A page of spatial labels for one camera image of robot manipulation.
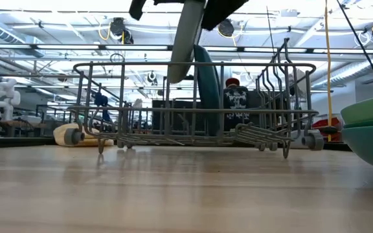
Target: ceiling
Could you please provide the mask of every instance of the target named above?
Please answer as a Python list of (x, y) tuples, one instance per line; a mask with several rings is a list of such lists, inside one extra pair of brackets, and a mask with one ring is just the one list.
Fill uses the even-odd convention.
[[(301, 48), (326, 48), (326, 40), (323, 28), (324, 1), (269, 1), (251, 0), (244, 4), (229, 19), (235, 27), (234, 41), (231, 38), (223, 38), (217, 29), (204, 30), (199, 44), (212, 47), (279, 47), (284, 38), (289, 38), (290, 47)], [(346, 1), (349, 15), (354, 28), (361, 32), (365, 27), (373, 25), (373, 1), (356, 0)], [(135, 45), (172, 45), (182, 4), (153, 5), (153, 1), (147, 0), (140, 21), (132, 19), (129, 14), (130, 0), (102, 0), (102, 1), (37, 1), (37, 0), (0, 0), (0, 25), (9, 32), (19, 35), (27, 43), (46, 44), (101, 44), (117, 45), (119, 42), (112, 37), (104, 40), (107, 35), (109, 22), (114, 17), (123, 17), (125, 25), (130, 30)], [(331, 48), (358, 48), (354, 35), (336, 1), (332, 1), (329, 7), (329, 31)], [(361, 38), (366, 42), (367, 48), (373, 48), (373, 39)], [(16, 64), (33, 69), (36, 66), (39, 74), (73, 74), (73, 65), (86, 61), (108, 61), (111, 54), (124, 55), (127, 61), (168, 61), (170, 51), (119, 51), (119, 50), (41, 50), (44, 57), (36, 59), (33, 56), (19, 54), (14, 50), (0, 49), (0, 57), (6, 58)], [(271, 53), (264, 54), (238, 54), (237, 52), (213, 52), (214, 61), (226, 62), (257, 62), (268, 63)], [(346, 65), (350, 60), (365, 60), (362, 55), (333, 55), (332, 67)], [(291, 55), (292, 60), (312, 63), (318, 67), (317, 77), (326, 75), (327, 58), (325, 54), (318, 55)], [(240, 78), (244, 85), (254, 86), (251, 78), (246, 76), (250, 72), (252, 76), (259, 75), (263, 67), (233, 67), (229, 70), (231, 76)], [(126, 67), (125, 87), (133, 87), (124, 93), (127, 101), (133, 102), (142, 98), (149, 102), (152, 98), (158, 98), (157, 91), (150, 89), (147, 76), (151, 71), (157, 75), (158, 85), (161, 86), (163, 76), (166, 75), (165, 66), (136, 65)], [(101, 67), (94, 69), (94, 74), (103, 75), (96, 78), (103, 86), (119, 86), (120, 79), (108, 78), (108, 76), (120, 75), (120, 67)], [(0, 73), (23, 74), (18, 67), (7, 65), (0, 61)], [(37, 78), (30, 82), (44, 85), (75, 85), (77, 78), (69, 78), (67, 83), (61, 83), (54, 78)], [(136, 87), (144, 87), (143, 91), (135, 90)], [(182, 90), (171, 91), (171, 98), (191, 97), (191, 81), (182, 81), (173, 87), (184, 87)], [(44, 88), (51, 93), (76, 95), (75, 89)], [(110, 89), (110, 93), (119, 96), (119, 91)]]

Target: ceiling duct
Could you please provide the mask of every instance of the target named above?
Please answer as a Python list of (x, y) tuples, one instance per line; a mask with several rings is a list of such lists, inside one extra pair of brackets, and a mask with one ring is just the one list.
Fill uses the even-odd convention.
[[(21, 44), (24, 43), (19, 36), (9, 32), (8, 29), (5, 29), (6, 26), (0, 23), (0, 39), (7, 42), (7, 43), (17, 43)], [(36, 58), (42, 58), (43, 54), (31, 49), (19, 49), (18, 52), (23, 55), (35, 56)]]
[[(372, 72), (372, 67), (368, 61), (363, 61), (360, 63), (351, 63), (350, 65), (345, 65), (344, 67), (330, 73), (330, 85), (339, 85), (346, 82), (360, 78), (366, 74)], [(313, 88), (326, 87), (328, 85), (327, 80), (323, 80), (319, 83), (312, 85)]]

